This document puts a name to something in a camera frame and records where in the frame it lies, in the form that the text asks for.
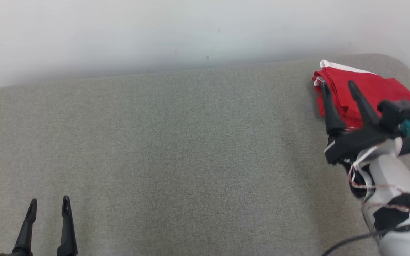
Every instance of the folded red cloth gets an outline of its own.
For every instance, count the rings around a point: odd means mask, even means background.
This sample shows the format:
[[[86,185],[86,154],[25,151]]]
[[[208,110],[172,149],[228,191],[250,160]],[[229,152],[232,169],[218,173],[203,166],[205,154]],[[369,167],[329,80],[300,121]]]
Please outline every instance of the folded red cloth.
[[[320,87],[320,77],[322,77],[323,81],[330,87],[338,113],[348,128],[359,128],[363,125],[358,106],[349,91],[349,80],[355,82],[358,89],[375,110],[382,100],[405,99],[410,101],[410,91],[395,78],[382,78],[374,73],[329,63],[326,60],[323,60],[320,66],[322,71],[314,72],[312,78],[315,81],[314,89],[319,93],[317,98],[319,113],[324,116],[324,104]]]

